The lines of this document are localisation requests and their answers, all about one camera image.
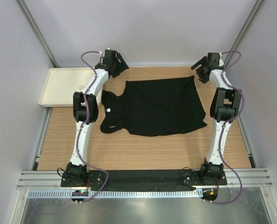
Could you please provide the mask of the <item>aluminium rail front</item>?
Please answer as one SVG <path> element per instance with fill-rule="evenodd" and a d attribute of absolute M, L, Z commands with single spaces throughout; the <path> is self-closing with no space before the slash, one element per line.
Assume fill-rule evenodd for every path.
<path fill-rule="evenodd" d="M 224 178 L 230 187 L 239 187 L 241 180 L 244 187 L 272 187 L 270 175 L 265 168 L 239 168 L 237 175 L 230 169 L 225 169 Z M 16 189 L 57 189 L 62 178 L 57 171 L 23 171 L 19 177 Z"/>

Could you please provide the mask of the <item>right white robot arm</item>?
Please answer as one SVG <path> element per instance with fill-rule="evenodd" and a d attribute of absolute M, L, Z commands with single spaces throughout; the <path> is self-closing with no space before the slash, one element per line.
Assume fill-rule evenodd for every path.
<path fill-rule="evenodd" d="M 224 150 L 228 131 L 244 107 L 241 90 L 228 80 L 221 56 L 221 53 L 208 53 L 191 67 L 196 71 L 199 81 L 204 84 L 210 81 L 216 88 L 210 107 L 213 136 L 199 173 L 199 179 L 205 185 L 223 178 Z"/>

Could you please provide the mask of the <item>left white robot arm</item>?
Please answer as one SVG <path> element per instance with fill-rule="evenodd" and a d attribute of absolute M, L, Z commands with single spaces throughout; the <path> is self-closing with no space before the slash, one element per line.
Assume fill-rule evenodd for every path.
<path fill-rule="evenodd" d="M 97 95 L 110 77 L 115 78 L 129 69 L 116 50 L 106 49 L 98 53 L 99 62 L 94 67 L 88 65 L 93 70 L 93 77 L 82 91 L 73 94 L 76 137 L 70 162 L 62 174 L 62 187 L 82 187 L 88 183 L 87 149 L 93 123 L 99 114 Z"/>

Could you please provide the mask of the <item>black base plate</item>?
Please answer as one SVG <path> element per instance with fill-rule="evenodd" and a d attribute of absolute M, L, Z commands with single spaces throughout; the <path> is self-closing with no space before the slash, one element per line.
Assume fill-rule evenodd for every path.
<path fill-rule="evenodd" d="M 187 168 L 172 170 L 109 170 L 109 176 L 98 170 L 85 174 L 62 174 L 61 187 L 87 187 L 97 191 L 185 191 L 197 186 L 227 185 L 225 174 L 221 178 L 201 176 L 200 171 Z"/>

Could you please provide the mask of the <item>white plastic tray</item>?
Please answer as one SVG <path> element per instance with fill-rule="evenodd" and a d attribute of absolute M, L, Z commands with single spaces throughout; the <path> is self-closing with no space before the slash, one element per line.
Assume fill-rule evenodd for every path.
<path fill-rule="evenodd" d="M 38 104 L 42 107 L 72 107 L 74 92 L 81 92 L 93 78 L 90 68 L 49 69 Z"/>

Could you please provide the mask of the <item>black tank top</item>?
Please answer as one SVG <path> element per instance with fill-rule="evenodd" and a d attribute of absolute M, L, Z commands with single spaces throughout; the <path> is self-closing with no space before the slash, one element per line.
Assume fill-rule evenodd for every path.
<path fill-rule="evenodd" d="M 103 133 L 126 129 L 130 134 L 154 137 L 185 134 L 206 127 L 206 113 L 194 76 L 127 81 L 116 96 L 103 91 Z"/>

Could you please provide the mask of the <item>left aluminium frame post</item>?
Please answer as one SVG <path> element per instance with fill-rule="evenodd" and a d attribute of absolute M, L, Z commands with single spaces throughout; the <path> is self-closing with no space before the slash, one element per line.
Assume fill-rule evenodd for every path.
<path fill-rule="evenodd" d="M 36 36 L 36 38 L 38 39 L 40 45 L 42 46 L 44 52 L 46 53 L 46 55 L 48 56 L 51 64 L 53 65 L 54 68 L 59 68 L 59 65 L 54 57 L 54 55 L 51 52 L 51 49 L 49 48 L 44 36 L 42 35 L 32 13 L 30 12 L 27 4 L 25 3 L 24 0 L 16 0 L 15 1 L 19 7 L 19 9 L 21 10 L 23 16 L 25 17 L 25 19 L 27 20 L 29 26 L 31 27 L 34 35 Z"/>

